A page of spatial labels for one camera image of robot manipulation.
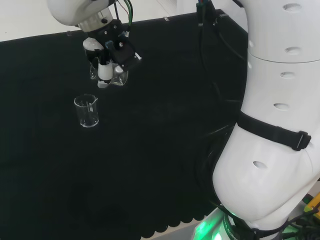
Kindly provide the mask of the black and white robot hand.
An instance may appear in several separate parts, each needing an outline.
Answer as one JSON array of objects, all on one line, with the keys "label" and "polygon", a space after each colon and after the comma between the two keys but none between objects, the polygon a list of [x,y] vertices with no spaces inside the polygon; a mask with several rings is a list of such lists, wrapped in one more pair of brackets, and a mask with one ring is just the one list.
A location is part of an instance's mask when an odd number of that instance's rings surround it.
[{"label": "black and white robot hand", "polygon": [[129,40],[130,27],[120,20],[107,22],[103,27],[88,32],[83,48],[90,62],[90,77],[100,89],[110,85],[124,86],[129,71],[141,62],[141,56]]}]

